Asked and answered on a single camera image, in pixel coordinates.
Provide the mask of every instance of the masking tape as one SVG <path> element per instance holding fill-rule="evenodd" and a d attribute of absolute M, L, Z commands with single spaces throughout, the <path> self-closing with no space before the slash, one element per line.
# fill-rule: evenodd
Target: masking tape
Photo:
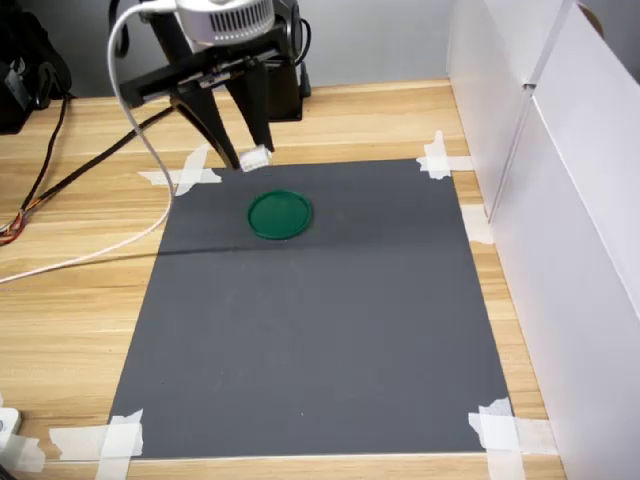
<path fill-rule="evenodd" d="M 222 178 L 210 168 L 204 168 L 207 160 L 209 144 L 204 143 L 196 148 L 184 162 L 182 170 L 170 170 L 171 181 L 177 185 L 176 196 L 181 196 L 193 188 L 196 183 L 220 183 Z M 160 171 L 138 172 L 151 182 L 151 185 L 167 185 L 167 179 Z"/>
<path fill-rule="evenodd" d="M 99 461 L 96 480 L 124 480 L 131 457 L 142 455 L 142 412 L 114 416 L 109 425 L 52 428 L 49 436 L 61 461 Z"/>
<path fill-rule="evenodd" d="M 124 418 L 113 417 L 102 446 L 96 480 L 126 480 L 131 457 L 134 453 L 142 454 L 141 420 L 142 410 Z"/>
<path fill-rule="evenodd" d="M 484 205 L 461 205 L 460 210 L 469 241 L 487 245 L 495 243 Z"/>
<path fill-rule="evenodd" d="M 473 171 L 471 157 L 447 157 L 444 135 L 436 132 L 433 143 L 424 146 L 424 157 L 417 159 L 421 172 L 429 172 L 435 180 L 450 177 L 451 171 Z"/>
<path fill-rule="evenodd" d="M 2 408 L 3 400 L 0 395 L 0 410 L 2 410 L 3 426 L 2 442 L 0 444 L 0 464 L 10 471 L 37 473 L 44 469 L 45 455 L 38 447 L 37 438 L 15 435 L 19 426 L 20 415 L 12 408 Z"/>
<path fill-rule="evenodd" d="M 509 399 L 469 413 L 469 425 L 487 451 L 491 480 L 524 480 L 523 454 L 557 455 L 551 425 L 547 420 L 513 417 Z"/>

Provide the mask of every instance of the wooden table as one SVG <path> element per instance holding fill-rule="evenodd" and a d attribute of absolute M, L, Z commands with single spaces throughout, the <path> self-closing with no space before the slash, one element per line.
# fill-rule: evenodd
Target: wooden table
<path fill-rule="evenodd" d="M 216 94 L 238 150 L 252 147 L 240 114 Z M 166 106 L 136 111 L 141 121 Z M 42 164 L 59 102 L 34 113 L 17 136 L 0 137 L 0 216 L 15 214 Z M 71 103 L 45 184 L 52 185 L 130 129 L 111 98 Z M 435 132 L 450 156 L 468 155 L 448 80 L 317 88 L 304 121 L 272 126 L 276 164 L 416 158 Z M 172 114 L 148 131 L 169 168 L 182 168 L 202 137 Z M 211 151 L 207 166 L 221 167 Z M 150 225 L 166 204 L 165 187 L 138 171 L 157 170 L 135 140 L 35 214 L 20 239 L 0 249 L 0 276 L 98 250 Z M 473 172 L 454 172 L 462 204 L 480 204 Z M 19 478 L 93 478 L 95 464 L 57 462 L 49 428 L 104 425 L 133 334 L 162 229 L 83 265 L 0 285 L 0 392 L 23 414 L 22 435 L 41 439 L 43 474 Z M 546 418 L 518 320 L 493 245 L 472 242 L 480 284 L 515 414 Z M 527 477 L 564 478 L 553 456 L 526 456 Z M 486 456 L 410 455 L 315 458 L 133 460 L 129 478 L 189 479 L 484 479 Z"/>

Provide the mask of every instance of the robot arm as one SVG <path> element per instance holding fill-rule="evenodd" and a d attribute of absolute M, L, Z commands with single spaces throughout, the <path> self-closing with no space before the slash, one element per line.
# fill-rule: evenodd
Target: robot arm
<path fill-rule="evenodd" d="M 301 120 L 303 99 L 311 94 L 303 61 L 311 31 L 300 18 L 297 0 L 175 2 L 179 22 L 174 14 L 146 18 L 169 64 L 121 84 L 125 101 L 136 108 L 169 95 L 171 105 L 200 131 L 226 166 L 237 169 L 238 155 L 210 92 L 225 85 L 255 144 L 273 151 L 269 121 Z M 194 53 L 185 35 L 207 47 Z"/>

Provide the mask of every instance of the white panel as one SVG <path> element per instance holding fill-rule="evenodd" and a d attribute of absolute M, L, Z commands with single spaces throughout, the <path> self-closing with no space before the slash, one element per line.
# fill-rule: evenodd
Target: white panel
<path fill-rule="evenodd" d="M 535 84 L 539 77 L 537 67 L 541 59 L 546 57 L 547 42 L 563 0 L 485 1 L 520 83 Z"/>
<path fill-rule="evenodd" d="M 537 107 L 493 229 L 568 478 L 637 480 L 640 323 Z"/>
<path fill-rule="evenodd" d="M 510 68 L 484 0 L 458 0 L 451 24 L 449 76 L 491 214 L 529 95 Z"/>
<path fill-rule="evenodd" d="M 638 312 L 640 86 L 574 6 L 535 97 Z"/>

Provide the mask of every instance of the green disc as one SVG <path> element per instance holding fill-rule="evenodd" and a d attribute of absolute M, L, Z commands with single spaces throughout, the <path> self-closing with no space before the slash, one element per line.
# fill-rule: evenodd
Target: green disc
<path fill-rule="evenodd" d="M 251 203 L 247 219 L 251 230 L 259 237 L 286 240 L 307 229 L 311 212 L 311 204 L 299 193 L 274 190 Z"/>

